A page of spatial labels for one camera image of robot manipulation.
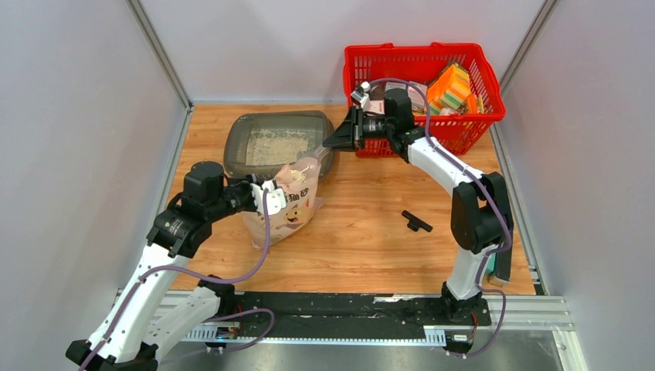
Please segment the clear plastic scoop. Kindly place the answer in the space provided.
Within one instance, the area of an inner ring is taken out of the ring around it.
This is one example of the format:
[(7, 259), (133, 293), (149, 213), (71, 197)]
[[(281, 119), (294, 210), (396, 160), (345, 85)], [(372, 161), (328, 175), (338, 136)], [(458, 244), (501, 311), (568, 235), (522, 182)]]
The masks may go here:
[(324, 146), (319, 145), (310, 153), (310, 157), (315, 158), (317, 161), (321, 162), (330, 153), (330, 148), (325, 148)]

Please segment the pink cat litter bag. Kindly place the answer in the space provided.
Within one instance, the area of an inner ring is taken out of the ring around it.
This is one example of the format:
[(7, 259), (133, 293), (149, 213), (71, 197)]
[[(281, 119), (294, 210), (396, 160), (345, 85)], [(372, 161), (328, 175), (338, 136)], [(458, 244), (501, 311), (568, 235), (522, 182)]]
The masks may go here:
[(313, 157), (303, 157), (285, 164), (273, 180), (286, 197), (286, 206), (269, 217), (266, 226), (262, 213), (244, 213), (243, 221), (250, 231), (251, 245), (262, 250), (296, 233), (313, 218), (324, 200), (317, 196), (321, 163)]

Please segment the black bag clip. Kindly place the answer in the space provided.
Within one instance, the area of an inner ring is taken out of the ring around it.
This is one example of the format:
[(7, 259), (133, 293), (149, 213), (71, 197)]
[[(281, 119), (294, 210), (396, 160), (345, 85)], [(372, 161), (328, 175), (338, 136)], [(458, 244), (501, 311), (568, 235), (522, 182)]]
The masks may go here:
[(402, 216), (407, 219), (406, 226), (414, 232), (425, 230), (426, 232), (430, 233), (433, 230), (431, 225), (429, 225), (424, 220), (421, 220), (419, 217), (415, 216), (408, 210), (403, 210)]

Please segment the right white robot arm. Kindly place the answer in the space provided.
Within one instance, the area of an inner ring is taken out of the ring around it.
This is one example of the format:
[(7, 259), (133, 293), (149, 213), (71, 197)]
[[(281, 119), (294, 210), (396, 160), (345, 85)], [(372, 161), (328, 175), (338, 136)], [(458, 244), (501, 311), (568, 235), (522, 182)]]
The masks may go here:
[(440, 312), (448, 322), (461, 323), (471, 313), (472, 300), (480, 297), (480, 278), (488, 257), (498, 248), (511, 246), (513, 224), (504, 177), (467, 165), (427, 127), (417, 125), (407, 90), (387, 90), (380, 114), (364, 109), (367, 97), (364, 87), (353, 92), (353, 105), (322, 145), (333, 151), (362, 151), (368, 140), (384, 138), (393, 153), (449, 193), (450, 228), (458, 248), (453, 270), (443, 284)]

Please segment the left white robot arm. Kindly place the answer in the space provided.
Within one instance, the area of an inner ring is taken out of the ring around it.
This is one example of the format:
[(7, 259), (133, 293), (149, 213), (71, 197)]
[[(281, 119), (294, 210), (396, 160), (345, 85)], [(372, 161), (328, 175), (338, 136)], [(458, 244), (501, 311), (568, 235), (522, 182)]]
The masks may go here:
[[(275, 182), (252, 176), (227, 179), (217, 162), (198, 162), (185, 175), (183, 189), (159, 213), (125, 290), (98, 328), (71, 342), (67, 359), (81, 370), (155, 370), (191, 329), (213, 316), (225, 321), (236, 310), (226, 292), (238, 278), (206, 276), (187, 266), (212, 234), (213, 223), (241, 212), (275, 213), (284, 207)], [(157, 322), (151, 319), (178, 274), (199, 278), (198, 287)]]

